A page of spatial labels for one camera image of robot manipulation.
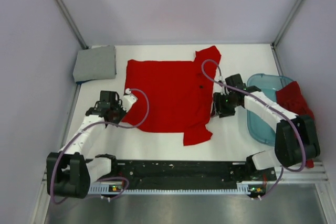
gray wall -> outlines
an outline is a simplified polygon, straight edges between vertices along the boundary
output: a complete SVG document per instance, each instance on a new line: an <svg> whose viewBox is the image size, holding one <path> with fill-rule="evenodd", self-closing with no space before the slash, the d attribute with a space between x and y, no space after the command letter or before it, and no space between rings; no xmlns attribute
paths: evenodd
<svg viewBox="0 0 336 224"><path fill-rule="evenodd" d="M272 42L296 0L64 0L89 45Z"/></svg>
<svg viewBox="0 0 336 224"><path fill-rule="evenodd" d="M28 223L74 90L79 45L53 0L0 0L0 223Z"/></svg>
<svg viewBox="0 0 336 224"><path fill-rule="evenodd" d="M321 156L336 189L336 0L306 0L278 47L316 116Z"/></svg>

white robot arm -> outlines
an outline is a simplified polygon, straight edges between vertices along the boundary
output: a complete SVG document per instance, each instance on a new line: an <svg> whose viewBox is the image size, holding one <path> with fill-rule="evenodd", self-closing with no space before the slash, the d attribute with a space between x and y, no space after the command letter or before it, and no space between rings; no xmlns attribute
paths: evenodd
<svg viewBox="0 0 336 224"><path fill-rule="evenodd" d="M312 159L320 155L320 146L316 134L313 119L308 115L297 115L281 107L265 96L256 87L247 87L239 74L235 74L225 79L226 84L235 89L253 94L264 102L260 103L252 96L238 92L237 90L224 88L220 93L214 93L214 106L212 116L219 115L220 118L235 114L235 107L243 106L247 110L254 112L264 120L276 133L275 147L270 150L256 153L247 157L247 165L253 170L263 170L271 167L289 167L302 162L302 151L298 140L290 124L284 120L286 116L295 125L304 145L307 159Z"/></svg>
<svg viewBox="0 0 336 224"><path fill-rule="evenodd" d="M87 155L96 139L106 128L102 122L119 124L136 101L136 96L129 90L126 90L122 99L116 92L100 92L100 100L86 112L80 128L73 136L78 135L76 140L66 149L61 159L55 179L55 194L83 198L92 183L112 172L112 163L116 161L114 156L97 153L95 158L87 163ZM55 161L64 148L61 148L58 153L50 153L47 158L48 192L50 192L51 174Z"/></svg>

transparent blue bin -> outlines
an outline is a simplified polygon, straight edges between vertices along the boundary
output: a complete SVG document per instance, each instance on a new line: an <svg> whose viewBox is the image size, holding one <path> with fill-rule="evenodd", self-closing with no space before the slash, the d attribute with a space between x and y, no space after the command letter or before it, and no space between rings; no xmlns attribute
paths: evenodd
<svg viewBox="0 0 336 224"><path fill-rule="evenodd" d="M276 102L275 92L293 82L285 76L271 76L258 73L251 76L247 81L247 86L257 86L272 101ZM270 146L275 145L275 132L255 113L247 111L247 127L250 135L260 143Z"/></svg>

folded gray towel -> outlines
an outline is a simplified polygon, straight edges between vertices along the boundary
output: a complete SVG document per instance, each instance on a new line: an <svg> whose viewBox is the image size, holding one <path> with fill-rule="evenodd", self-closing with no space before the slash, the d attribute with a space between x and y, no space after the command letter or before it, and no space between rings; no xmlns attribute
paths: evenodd
<svg viewBox="0 0 336 224"><path fill-rule="evenodd" d="M77 84L90 80L114 79L116 70L114 46L81 50L77 54L73 76Z"/></svg>

red garment in bin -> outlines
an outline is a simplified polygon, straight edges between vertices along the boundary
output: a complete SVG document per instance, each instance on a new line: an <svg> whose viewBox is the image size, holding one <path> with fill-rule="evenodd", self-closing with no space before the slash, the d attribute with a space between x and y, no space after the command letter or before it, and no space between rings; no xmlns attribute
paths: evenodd
<svg viewBox="0 0 336 224"><path fill-rule="evenodd" d="M150 103L147 119L138 128L146 132L184 132L183 144L208 141L212 133L205 125L210 120L213 82L202 73L206 59L221 60L215 46L196 52L194 61L129 60L125 88L137 88L146 93ZM206 73L215 78L216 66L207 63ZM135 125L146 113L146 100L134 91L138 101L123 122Z"/></svg>
<svg viewBox="0 0 336 224"><path fill-rule="evenodd" d="M301 90L299 84L296 81L291 82L283 89L276 92L277 103L298 115L309 115L311 118L315 120L314 114L311 109L308 107L308 104L301 94ZM313 168L314 162L313 160L306 161L306 167Z"/></svg>

